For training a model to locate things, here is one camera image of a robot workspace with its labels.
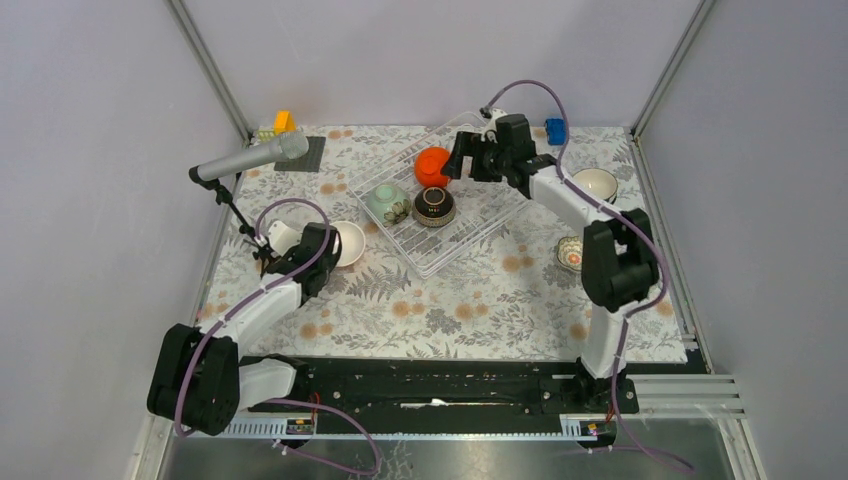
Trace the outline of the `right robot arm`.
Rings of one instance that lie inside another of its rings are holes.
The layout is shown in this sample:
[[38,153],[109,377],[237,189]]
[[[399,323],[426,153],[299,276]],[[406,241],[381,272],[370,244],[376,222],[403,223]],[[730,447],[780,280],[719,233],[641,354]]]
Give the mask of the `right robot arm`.
[[456,135],[444,175],[458,179],[464,159],[478,182],[506,181],[556,214],[582,237],[581,285],[592,303],[590,333],[567,393],[589,412],[620,411],[630,318],[647,309],[650,290],[663,283],[662,256],[641,209],[622,211],[566,173],[560,159],[540,154],[522,114],[484,107],[481,132]]

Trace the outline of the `floral tablecloth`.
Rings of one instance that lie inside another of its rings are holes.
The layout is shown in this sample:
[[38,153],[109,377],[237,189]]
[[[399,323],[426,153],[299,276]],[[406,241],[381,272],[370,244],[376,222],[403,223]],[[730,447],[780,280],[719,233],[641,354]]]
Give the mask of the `floral tablecloth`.
[[426,134],[423,126],[323,126],[316,173],[253,169],[236,203],[249,219],[300,228],[356,223],[365,250],[320,295],[266,329],[258,355],[571,360],[590,331],[579,276],[556,258],[567,225],[529,205],[434,276],[419,277],[354,199],[370,168]]

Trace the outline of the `silver microphone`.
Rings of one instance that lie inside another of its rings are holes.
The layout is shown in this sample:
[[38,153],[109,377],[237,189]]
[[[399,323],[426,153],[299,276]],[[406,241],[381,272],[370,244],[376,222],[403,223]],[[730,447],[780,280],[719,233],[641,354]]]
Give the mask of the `silver microphone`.
[[305,154],[307,150],[306,135],[300,131],[292,131],[277,135],[268,142],[192,167],[188,175],[194,183],[200,185],[202,181],[219,180],[266,164],[292,160]]

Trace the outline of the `blue toy block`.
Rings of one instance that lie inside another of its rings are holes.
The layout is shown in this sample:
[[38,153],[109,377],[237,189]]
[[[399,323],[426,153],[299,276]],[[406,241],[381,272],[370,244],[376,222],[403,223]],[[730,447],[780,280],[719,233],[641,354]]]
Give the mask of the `blue toy block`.
[[551,146],[564,146],[569,139],[568,126],[563,118],[547,118],[544,129],[546,141]]

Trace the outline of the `dark grey baseplate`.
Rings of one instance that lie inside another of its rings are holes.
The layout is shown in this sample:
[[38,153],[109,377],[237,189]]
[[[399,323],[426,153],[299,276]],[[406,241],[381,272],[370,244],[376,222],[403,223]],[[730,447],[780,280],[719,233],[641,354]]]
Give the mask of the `dark grey baseplate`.
[[274,164],[277,172],[306,172],[316,173],[320,171],[323,160],[326,138],[324,136],[307,136],[308,150],[305,154]]

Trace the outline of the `orange bowl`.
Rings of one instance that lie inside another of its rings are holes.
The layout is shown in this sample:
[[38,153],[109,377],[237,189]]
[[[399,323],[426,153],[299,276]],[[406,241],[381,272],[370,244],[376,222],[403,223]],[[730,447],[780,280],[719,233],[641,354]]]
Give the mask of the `orange bowl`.
[[567,270],[580,273],[583,262],[583,243],[578,236],[566,236],[557,242],[555,257],[557,263]]
[[425,188],[445,188],[451,181],[441,170],[450,159],[451,152],[443,147],[423,149],[416,157],[414,175],[417,182]]

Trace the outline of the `pale green floral bowl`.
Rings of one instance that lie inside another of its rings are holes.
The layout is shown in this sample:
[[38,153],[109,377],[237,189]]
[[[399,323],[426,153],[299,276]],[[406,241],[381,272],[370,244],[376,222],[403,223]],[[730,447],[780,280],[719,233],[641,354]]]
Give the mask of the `pale green floral bowl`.
[[384,227],[404,221],[412,211],[412,201],[399,186],[383,183],[374,187],[367,195],[366,208]]

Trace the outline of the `green toy block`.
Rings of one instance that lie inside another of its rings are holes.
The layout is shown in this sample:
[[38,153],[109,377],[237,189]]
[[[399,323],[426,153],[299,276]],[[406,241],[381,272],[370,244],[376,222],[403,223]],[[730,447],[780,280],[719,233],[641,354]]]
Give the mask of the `green toy block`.
[[256,131],[256,138],[260,143],[268,142],[276,136],[272,128],[260,128]]

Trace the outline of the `teal bowl white rim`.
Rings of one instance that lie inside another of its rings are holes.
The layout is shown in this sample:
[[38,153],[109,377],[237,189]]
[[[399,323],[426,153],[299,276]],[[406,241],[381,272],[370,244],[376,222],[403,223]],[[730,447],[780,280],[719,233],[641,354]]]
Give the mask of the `teal bowl white rim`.
[[592,195],[614,204],[618,195],[618,180],[609,171],[600,168],[586,168],[576,172],[573,180]]

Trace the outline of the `white pink bowl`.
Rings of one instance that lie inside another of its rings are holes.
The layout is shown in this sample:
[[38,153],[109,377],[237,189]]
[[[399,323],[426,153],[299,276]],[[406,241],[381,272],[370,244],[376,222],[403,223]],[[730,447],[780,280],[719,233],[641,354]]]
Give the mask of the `white pink bowl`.
[[365,251],[365,233],[358,225],[349,221],[336,221],[332,226],[339,234],[340,257],[336,266],[349,267],[357,262]]

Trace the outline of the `black patterned bowl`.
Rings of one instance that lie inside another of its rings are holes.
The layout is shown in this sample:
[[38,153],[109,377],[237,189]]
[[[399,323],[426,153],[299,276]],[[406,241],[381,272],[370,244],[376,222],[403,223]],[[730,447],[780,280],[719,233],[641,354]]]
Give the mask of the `black patterned bowl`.
[[427,228],[440,228],[451,223],[456,216],[453,195],[442,187],[421,190],[412,203],[412,217]]

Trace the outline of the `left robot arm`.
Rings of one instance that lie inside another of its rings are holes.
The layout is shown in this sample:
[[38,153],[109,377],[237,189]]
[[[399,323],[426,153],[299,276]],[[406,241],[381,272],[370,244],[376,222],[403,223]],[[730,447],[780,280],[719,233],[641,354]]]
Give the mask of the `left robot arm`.
[[338,229],[310,222],[246,298],[211,321],[171,327],[149,387],[148,412],[173,421],[184,435],[214,436],[237,412],[272,398],[288,411],[304,407],[311,387],[294,361],[243,358],[273,324],[320,293],[341,256]]

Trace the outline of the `yellow toy block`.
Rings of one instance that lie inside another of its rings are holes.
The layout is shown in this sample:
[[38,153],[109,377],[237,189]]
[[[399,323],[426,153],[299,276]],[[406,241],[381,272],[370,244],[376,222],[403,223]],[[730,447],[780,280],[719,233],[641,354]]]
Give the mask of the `yellow toy block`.
[[280,110],[276,113],[272,131],[273,135],[280,135],[283,133],[289,133],[297,130],[297,124],[293,118],[293,115],[288,110]]

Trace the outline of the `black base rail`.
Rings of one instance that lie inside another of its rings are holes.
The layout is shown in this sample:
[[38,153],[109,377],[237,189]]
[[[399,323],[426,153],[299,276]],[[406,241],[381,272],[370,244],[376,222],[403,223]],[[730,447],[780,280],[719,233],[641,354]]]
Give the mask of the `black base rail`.
[[573,362],[305,357],[292,399],[337,408],[370,434],[551,433],[560,414],[605,418]]

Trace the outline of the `orange bowl front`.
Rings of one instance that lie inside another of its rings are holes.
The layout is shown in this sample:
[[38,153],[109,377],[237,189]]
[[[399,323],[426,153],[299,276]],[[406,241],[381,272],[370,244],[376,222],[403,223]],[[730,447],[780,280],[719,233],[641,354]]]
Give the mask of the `orange bowl front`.
[[450,159],[451,152],[443,147],[423,149],[416,157],[414,175],[417,182],[425,188],[445,188],[451,181],[441,170]]

